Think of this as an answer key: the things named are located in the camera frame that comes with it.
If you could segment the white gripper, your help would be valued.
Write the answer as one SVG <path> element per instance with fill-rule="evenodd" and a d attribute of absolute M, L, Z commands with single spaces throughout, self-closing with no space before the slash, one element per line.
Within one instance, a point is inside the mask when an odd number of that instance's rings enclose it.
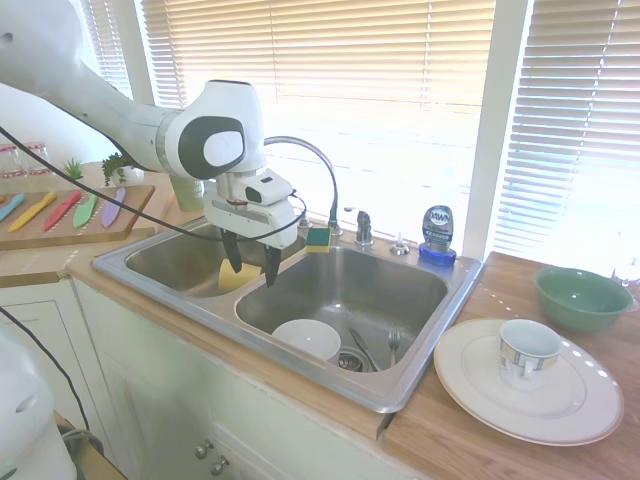
<path fill-rule="evenodd" d="M 291 184 L 277 174 L 222 174 L 205 182 L 204 217 L 220 229 L 229 263 L 242 270 L 237 235 L 265 244 L 264 275 L 271 287 L 278 276 L 280 250 L 297 239 L 297 218 L 288 200 Z"/>

